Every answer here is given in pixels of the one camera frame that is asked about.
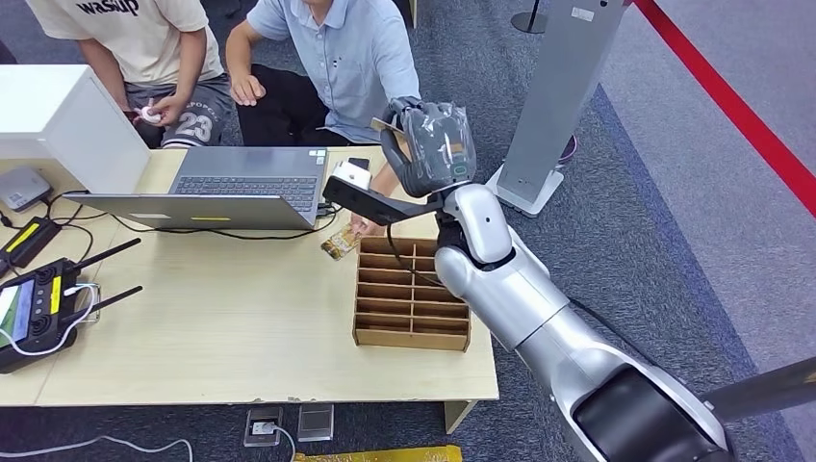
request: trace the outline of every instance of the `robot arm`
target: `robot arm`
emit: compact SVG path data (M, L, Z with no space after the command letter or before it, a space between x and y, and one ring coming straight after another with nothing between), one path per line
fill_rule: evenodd
M435 212L436 272L508 350L533 372L587 461L730 461L722 424L686 387L654 365L611 346L571 308L547 268L507 225L496 197L470 182L475 171L464 111L397 100L411 161L394 135L383 150L397 177L424 205L368 189L370 175L341 163L323 195L378 224Z

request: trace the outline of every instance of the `red barrier line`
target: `red barrier line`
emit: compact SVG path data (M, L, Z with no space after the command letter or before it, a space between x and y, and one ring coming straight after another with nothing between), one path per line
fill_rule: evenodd
M768 128L654 0L634 0L643 16L748 142L816 217L816 177Z

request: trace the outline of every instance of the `table leg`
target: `table leg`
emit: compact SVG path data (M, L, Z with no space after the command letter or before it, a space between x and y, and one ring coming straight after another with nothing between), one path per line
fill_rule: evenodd
M468 417L479 401L445 401L445 432L449 435Z

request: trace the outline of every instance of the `white box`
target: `white box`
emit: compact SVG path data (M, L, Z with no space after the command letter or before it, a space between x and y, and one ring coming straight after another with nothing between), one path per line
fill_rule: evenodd
M56 159L92 193L132 193L150 151L84 64L0 65L0 159Z

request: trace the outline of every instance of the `white cable plug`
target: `white cable plug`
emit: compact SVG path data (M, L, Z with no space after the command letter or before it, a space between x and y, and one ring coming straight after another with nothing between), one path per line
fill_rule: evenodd
M113 443L124 445L124 446L127 446L128 448L133 448L135 450L138 450L140 452L145 452L145 453L148 453L148 454L155 454L156 452L162 452L163 450L170 449L170 448L172 448L172 447L174 447L174 446L176 446L178 444L184 444L185 446L187 446L187 454L190 457L190 462L192 462L192 445L187 440L176 440L176 441L174 441L174 442L170 443L169 445L164 446L162 448L148 449L148 448L142 448L141 446L136 446L136 445L134 445L133 443L131 443L129 441L120 440L118 438L114 438L113 436L108 436L108 435L97 436L96 438L94 438L92 440L83 441L82 443L75 443L73 445L65 445L65 446L57 446L57 447L48 448L48 449L29 450L27 452L0 452L0 459L19 459L19 458L22 458L22 457L31 457L31 456L34 456L34 455L43 455L43 454L50 454L52 452L60 452L60 451L63 451L63 450L83 448L85 446L90 446L90 445L92 445L92 444L94 444L96 442L102 441L102 440L108 440L108 441L111 441Z
M292 438L292 435L290 435L288 431L283 429L283 427L278 426L278 425L276 425L274 423L271 423L271 429L272 430L279 430L281 433L286 435L287 438L289 438L289 443L292 445L292 458L289 459L289 461L294 462L295 450L294 450L294 439Z
M12 338L11 335L9 335L8 332L6 332L3 329L0 329L0 334L2 334L3 337L6 337L6 340L9 341L9 345L11 345L12 348L14 348L14 351L16 351L19 354L22 354L23 356L44 356L46 354L51 354L51 353L59 350L60 348L63 347L63 345L65 345L65 342L68 340L68 335L71 333L71 330L73 330L77 326L77 324L84 321L88 317L88 315L90 315L90 310L93 309L93 306L96 305L96 303L99 302L99 284L94 284L94 283L77 284L74 287L70 287L68 289L65 289L65 291L63 292L63 295L64 296L72 296L72 295L76 294L77 292L79 292L79 291L81 291L83 289L90 289L90 304L88 305L88 309L85 310L85 313L83 313L83 315L81 317L79 317L79 319L77 319L76 321L71 323L71 325L65 330L65 333L63 334L63 338L53 348L46 349L46 350L43 350L43 351L24 351L24 350L20 349L17 342L14 340L14 338Z

